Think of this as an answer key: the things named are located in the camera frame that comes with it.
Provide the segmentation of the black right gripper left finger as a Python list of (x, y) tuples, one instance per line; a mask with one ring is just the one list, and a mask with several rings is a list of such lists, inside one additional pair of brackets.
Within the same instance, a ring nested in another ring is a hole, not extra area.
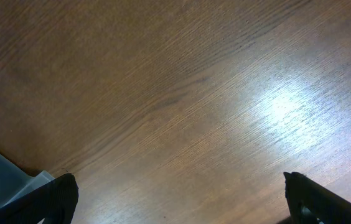
[(66, 173), (0, 208), (0, 224), (71, 224), (77, 203), (75, 176)]

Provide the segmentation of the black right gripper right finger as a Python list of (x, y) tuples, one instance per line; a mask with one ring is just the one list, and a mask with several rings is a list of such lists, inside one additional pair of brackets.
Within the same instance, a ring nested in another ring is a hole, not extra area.
[(298, 172), (284, 173), (291, 223), (351, 224), (351, 203)]

